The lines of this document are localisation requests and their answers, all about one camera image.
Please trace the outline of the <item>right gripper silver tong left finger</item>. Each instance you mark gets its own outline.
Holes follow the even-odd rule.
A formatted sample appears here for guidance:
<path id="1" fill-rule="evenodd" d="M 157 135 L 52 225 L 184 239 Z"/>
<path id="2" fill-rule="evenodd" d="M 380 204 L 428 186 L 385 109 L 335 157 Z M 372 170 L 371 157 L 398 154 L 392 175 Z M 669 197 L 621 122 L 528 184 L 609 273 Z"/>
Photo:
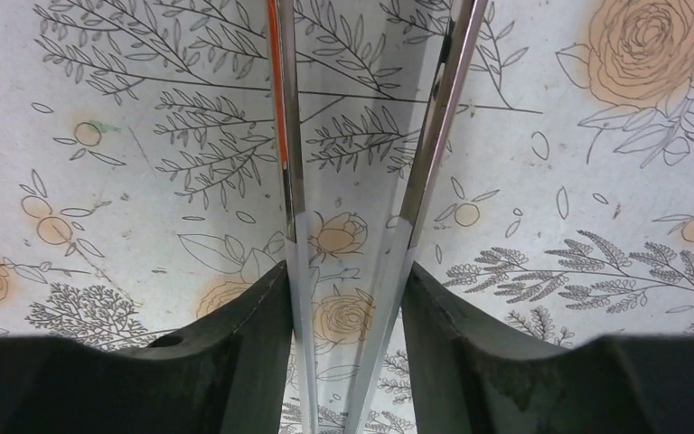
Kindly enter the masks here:
<path id="1" fill-rule="evenodd" d="M 319 431 L 312 285 L 292 1 L 267 2 L 271 98 L 286 213 L 286 267 L 291 294 L 302 429 Z"/>

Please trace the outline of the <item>right gripper silver tong right finger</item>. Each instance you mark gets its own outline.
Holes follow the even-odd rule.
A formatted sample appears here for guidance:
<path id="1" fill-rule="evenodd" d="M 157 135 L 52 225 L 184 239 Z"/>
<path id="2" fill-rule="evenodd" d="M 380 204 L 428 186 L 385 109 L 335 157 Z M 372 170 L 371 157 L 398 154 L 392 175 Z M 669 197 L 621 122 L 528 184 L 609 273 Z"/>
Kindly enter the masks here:
<path id="1" fill-rule="evenodd" d="M 361 350 L 359 370 L 348 393 L 343 431 L 362 433 L 399 306 L 432 200 L 443 151 L 453 124 L 477 35 L 488 8 L 486 0 L 454 1 L 441 45 L 424 123 L 403 195 L 392 244 L 379 282 L 370 329 Z"/>

